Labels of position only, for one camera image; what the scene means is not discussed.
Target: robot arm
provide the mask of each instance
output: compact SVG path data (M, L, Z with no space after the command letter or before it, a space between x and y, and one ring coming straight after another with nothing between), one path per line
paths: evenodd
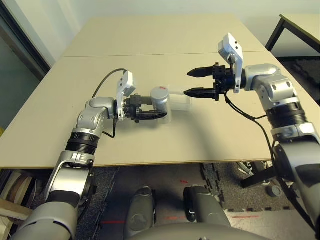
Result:
M126 117L138 123L140 120L153 120L167 115L157 109L142 111L140 107L144 104L153 105L153 99L137 94L130 96L135 89L133 74L126 71L117 84L116 100L112 97L95 97L86 102L47 184L45 203L20 226L12 236L13 240L75 239L78 208L89 204L95 191L92 167L106 121L123 120Z
M308 122L292 82L281 74L277 66L272 64L247 66L241 70L239 83L239 78L236 77L237 68L234 69L229 60L230 55L234 54L235 43L239 44L230 37L230 33L227 36L223 39L224 51L219 53L230 64L230 68L216 63L214 66L191 70L188 76L196 78L212 76L215 82L213 88L192 88L184 94L193 98L212 98L216 101L219 100L220 94L225 95L227 91L237 90L238 87L258 94L272 126L273 140L278 142L273 148L275 155L273 164L278 177L297 183L311 219L309 223L319 238L320 137L314 125Z

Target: beige table top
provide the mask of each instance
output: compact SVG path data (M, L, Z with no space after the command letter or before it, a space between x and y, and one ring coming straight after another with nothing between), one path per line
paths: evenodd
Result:
M193 78L186 73L219 61L218 53L63 57L41 82L0 138L1 168L53 167L66 147L76 119L102 78L116 68L133 72L136 93L144 96L156 86L187 90L212 87L212 78ZM307 117L320 131L320 108L269 52L245 52L245 65L270 63L279 66L296 87ZM99 96L115 97L120 74L111 77ZM231 100L253 116L264 114L255 92L230 93ZM260 121L270 132L267 119ZM174 112L172 122L119 122L116 138L102 136L95 166L178 164L213 161L269 159L260 128L234 112L223 99L193 99L192 111Z
M92 18L63 56L217 53L227 33L244 52L266 51L233 14L225 13Z
M320 14L280 14L280 17L320 44Z

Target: wooden stick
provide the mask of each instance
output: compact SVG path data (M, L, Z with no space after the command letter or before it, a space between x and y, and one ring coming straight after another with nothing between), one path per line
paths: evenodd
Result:
M32 212L33 211L27 207L0 198L0 216L25 221Z

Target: black cable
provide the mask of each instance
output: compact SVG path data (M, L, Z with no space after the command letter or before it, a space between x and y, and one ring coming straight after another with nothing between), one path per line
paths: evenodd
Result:
M105 77L104 79L100 82L99 86L96 88L96 90L94 91L94 94L92 95L92 98L95 98L98 91L100 90L101 86L105 83L105 81L114 73L116 72L120 72L120 71L123 71L123 73L125 73L126 71L128 71L127 69L125 68L118 68L118 69L115 69L111 72L109 72ZM108 137L114 139L115 136L116 136L116 125L117 125L117 122L118 122L118 117L115 116L114 119L113 119L113 125L112 125L112 135L107 133L106 131L103 131L102 133L107 135Z
M233 110L235 110L237 113L239 113L240 115L244 116L245 118L247 118L250 121L252 121L255 124L257 124L261 128L261 130L263 131L263 134L265 136L265 139L266 139L266 142L268 144L268 148L269 148L269 151L270 151L270 154L271 154L272 165L276 166L275 157L274 157L274 153L273 153L273 148L276 145L276 141L273 141L272 146L271 146L266 130L264 129L264 127L259 122L256 121L258 119L262 119L262 118L266 117L267 115L263 115L263 116L260 116L260 117L253 117L253 116L251 116L249 114L246 114L244 111L242 111L240 108L238 108L236 105L234 105L231 102L231 100L227 96L227 92L228 92L228 90L224 93L224 97L225 97L226 103L229 104L229 106ZM276 176L277 180L278 180L281 188L283 189L283 192L284 192L286 198L294 206L294 208L297 210L297 212L300 214L300 216L305 220L305 222L315 231L315 226L313 225L309 215L306 213L306 211L302 208L300 203L297 201L297 196L295 196L295 194L292 192L292 190L289 189L288 185L285 183L285 181L282 179L282 177L279 175L279 173L277 171L275 171L275 172L277 174L277 176Z
M112 74L114 74L114 73L116 73L116 72L120 72L120 71L123 71L123 73L125 73L125 72L128 71L128 70L127 70L127 69L124 69L124 68L118 68L118 69L115 69L115 70L109 72L108 75L104 77L104 79L100 82L99 86L96 88L96 90L95 90L92 98L95 98L95 97L96 97L96 95L97 95L99 89L101 88L101 86L105 83L105 81L106 81Z
M240 108L238 108L236 105L234 105L232 103L232 101L228 98L227 96L227 93L228 93L229 90L227 90L223 95L224 95L224 98L225 98L225 102L233 109L235 110L238 114L244 116L246 119L249 119L250 121L254 122L255 124L257 124L261 130L263 131L263 134L265 136L265 139L266 139L266 142L268 144L268 147L269 147L269 151L270 151L270 154L271 154L271 158L273 156L273 152L272 152L272 148L271 148L271 144L270 144L270 141L269 141L269 138L268 138L268 135L267 135L267 132L266 130L264 129L264 127L259 123L257 122L256 120L258 119L262 119L262 118L265 118L267 115L263 115L263 116L259 116L259 117L254 117L254 116L251 116L247 113L245 113L244 111L242 111Z
M91 199L92 199L92 196L89 197L88 200L85 202L84 209L82 210L81 214L80 214L79 217L78 217L78 223L82 220L82 218L84 217L86 211L88 210L89 205L90 205L90 203L91 203Z
M116 136L116 125L117 125L117 122L118 122L118 118L115 116L114 119L113 119L113 125L112 125L112 135L107 133L106 131L103 131L102 133L107 135L108 137L114 139L115 136Z

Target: white wall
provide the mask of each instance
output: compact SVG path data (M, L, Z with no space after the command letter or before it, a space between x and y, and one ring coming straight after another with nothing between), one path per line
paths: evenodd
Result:
M320 0L4 0L50 65L91 17L234 13L265 45L279 14L319 14ZM319 54L285 30L272 53L285 56Z

